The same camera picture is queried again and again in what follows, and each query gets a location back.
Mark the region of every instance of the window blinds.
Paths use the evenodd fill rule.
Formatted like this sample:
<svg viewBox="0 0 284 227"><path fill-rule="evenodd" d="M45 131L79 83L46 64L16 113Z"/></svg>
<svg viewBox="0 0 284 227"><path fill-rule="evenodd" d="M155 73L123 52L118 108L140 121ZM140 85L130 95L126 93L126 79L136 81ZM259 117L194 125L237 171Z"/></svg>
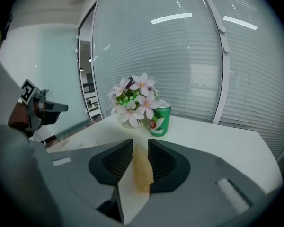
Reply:
<svg viewBox="0 0 284 227"><path fill-rule="evenodd" d="M98 0L92 59L103 116L110 115L112 86L146 72L172 103L172 114L211 122L221 85L220 47L205 0Z"/></svg>
<svg viewBox="0 0 284 227"><path fill-rule="evenodd" d="M213 0L224 16L230 84L219 124L257 131L275 157L284 148L284 28L264 0Z"/></svg>

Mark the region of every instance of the can label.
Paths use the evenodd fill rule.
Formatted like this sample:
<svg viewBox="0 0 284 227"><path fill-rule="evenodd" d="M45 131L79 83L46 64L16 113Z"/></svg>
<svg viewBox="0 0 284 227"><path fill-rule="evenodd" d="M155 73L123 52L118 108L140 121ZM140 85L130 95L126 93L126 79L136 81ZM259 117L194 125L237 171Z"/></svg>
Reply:
<svg viewBox="0 0 284 227"><path fill-rule="evenodd" d="M170 109L171 107L153 109L153 118L149 120L152 135L163 136L166 134L169 125Z"/></svg>

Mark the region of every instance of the white table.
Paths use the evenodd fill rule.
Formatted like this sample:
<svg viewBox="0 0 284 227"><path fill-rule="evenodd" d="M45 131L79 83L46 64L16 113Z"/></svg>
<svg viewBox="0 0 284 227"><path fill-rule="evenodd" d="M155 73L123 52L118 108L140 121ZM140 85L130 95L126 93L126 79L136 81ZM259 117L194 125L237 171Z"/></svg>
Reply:
<svg viewBox="0 0 284 227"><path fill-rule="evenodd" d="M269 193L282 184L275 158L256 131L248 131L215 124L170 117L169 129L163 137L154 137L146 127L124 128L117 115L110 116L50 147L48 152L73 150L133 139L148 149L148 139L165 140L189 148L212 153L240 170ZM128 224L149 199L134 187L132 166L129 165L119 182L125 224Z"/></svg>

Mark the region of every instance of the soda can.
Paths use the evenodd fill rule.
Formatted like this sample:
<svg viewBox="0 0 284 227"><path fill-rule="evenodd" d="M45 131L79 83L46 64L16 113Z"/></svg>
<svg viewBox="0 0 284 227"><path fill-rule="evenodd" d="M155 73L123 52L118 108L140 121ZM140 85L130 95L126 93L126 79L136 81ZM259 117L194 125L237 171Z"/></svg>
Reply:
<svg viewBox="0 0 284 227"><path fill-rule="evenodd" d="M149 120L149 129L152 135L163 136L169 126L171 104L162 99L159 99L158 103L160 107L153 109L153 118Z"/></svg>

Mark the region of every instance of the ceiling light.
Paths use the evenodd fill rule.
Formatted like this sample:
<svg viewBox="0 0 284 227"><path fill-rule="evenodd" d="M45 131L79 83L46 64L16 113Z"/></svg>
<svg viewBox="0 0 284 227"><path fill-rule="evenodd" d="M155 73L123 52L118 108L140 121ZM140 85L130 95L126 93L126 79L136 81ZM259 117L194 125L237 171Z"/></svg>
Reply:
<svg viewBox="0 0 284 227"><path fill-rule="evenodd" d="M109 47L110 47L110 44L107 47L105 47L103 50L107 51L109 49Z"/></svg>
<svg viewBox="0 0 284 227"><path fill-rule="evenodd" d="M169 20L174 20L174 19L178 19L178 18L192 17L192 16L193 16L192 13L174 14L174 15L169 15L169 16L165 16L165 17L160 17L160 18L154 19L154 20L151 21L151 23L154 25L154 24L165 22L165 21L169 21Z"/></svg>
<svg viewBox="0 0 284 227"><path fill-rule="evenodd" d="M238 24L238 25L242 25L242 26L245 26L247 28L251 28L253 30L257 29L257 26L254 26L254 25L247 23L245 21L242 21L242 20L235 19L233 17L224 16L223 20L229 21L229 22L232 22L232 23L235 23L235 24Z"/></svg>

